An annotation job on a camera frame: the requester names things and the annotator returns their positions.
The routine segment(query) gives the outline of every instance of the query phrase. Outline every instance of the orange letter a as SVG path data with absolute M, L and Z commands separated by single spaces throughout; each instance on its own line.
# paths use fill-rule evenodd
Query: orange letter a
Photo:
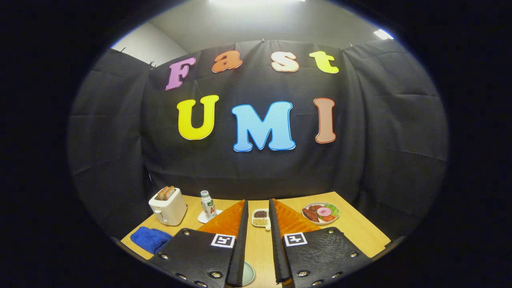
M 240 52 L 231 50 L 215 57 L 215 64 L 211 68 L 214 73 L 222 72 L 226 69 L 235 69 L 242 64 L 240 60 Z

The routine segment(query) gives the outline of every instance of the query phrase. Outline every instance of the ceiling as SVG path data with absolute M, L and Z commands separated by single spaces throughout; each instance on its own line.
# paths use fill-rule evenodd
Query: ceiling
M 150 20 L 186 52 L 235 42 L 294 40 L 349 47 L 379 39 L 380 27 L 325 0 L 225 5 L 191 0 Z

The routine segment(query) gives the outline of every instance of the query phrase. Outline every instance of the white plate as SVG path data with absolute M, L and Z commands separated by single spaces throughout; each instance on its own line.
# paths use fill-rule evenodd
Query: white plate
M 249 263 L 244 262 L 244 272 L 242 275 L 242 286 L 249 285 L 254 280 L 254 269 Z
M 306 206 L 304 206 L 304 208 L 305 208 L 305 209 L 309 209 L 309 207 L 310 207 L 311 205 L 322 205 L 322 206 L 325 206 L 325 204 L 333 205 L 333 204 L 331 204 L 331 203 L 327 203 L 327 202 L 313 202 L 313 203 L 309 203 L 309 204 L 307 204 Z M 309 218 L 308 218 L 308 217 L 306 217 L 306 215 L 304 215 L 304 212 L 302 212 L 302 216 L 304 216 L 304 218 L 306 218 L 306 219 L 308 219 L 308 220 L 309 220 Z M 311 220 L 309 220 L 309 221 L 311 221 L 311 223 L 315 223 L 315 224 L 317 224 L 317 225 L 326 225 L 326 224 L 329 224 L 329 223 L 332 223 L 332 222 L 336 221 L 336 219 L 338 219 L 338 217 L 339 217 L 339 215 L 338 215 L 338 216 L 336 216 L 336 218 L 334 218 L 333 220 L 331 220 L 331 221 L 327 221 L 327 222 L 325 222 L 325 221 L 321 220 L 320 218 L 318 219 L 320 222 L 314 222 L 314 221 L 311 221 Z
M 217 209 L 217 215 L 221 214 L 223 210 L 219 210 Z M 204 213 L 204 211 L 201 211 L 201 213 L 199 214 L 199 216 L 197 216 L 197 221 L 201 222 L 201 223 L 207 223 L 209 220 L 208 218 L 206 218 L 206 214 Z

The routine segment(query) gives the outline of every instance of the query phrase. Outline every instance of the green bowl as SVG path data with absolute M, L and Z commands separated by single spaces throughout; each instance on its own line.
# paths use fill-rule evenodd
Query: green bowl
M 242 286 L 249 285 L 254 280 L 254 269 L 249 263 L 244 262 L 244 274 L 242 276 Z

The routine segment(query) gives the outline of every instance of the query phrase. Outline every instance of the ceiling light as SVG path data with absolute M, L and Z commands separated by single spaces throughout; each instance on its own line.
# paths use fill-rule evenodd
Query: ceiling light
M 275 4 L 275 3 L 286 3 L 286 2 L 305 2 L 306 0 L 208 0 L 210 3 L 230 5 L 230 6 L 247 6 L 255 4 Z
M 375 35 L 379 36 L 380 39 L 386 40 L 386 39 L 394 39 L 393 36 L 388 34 L 386 31 L 379 29 L 375 32 L 373 32 Z

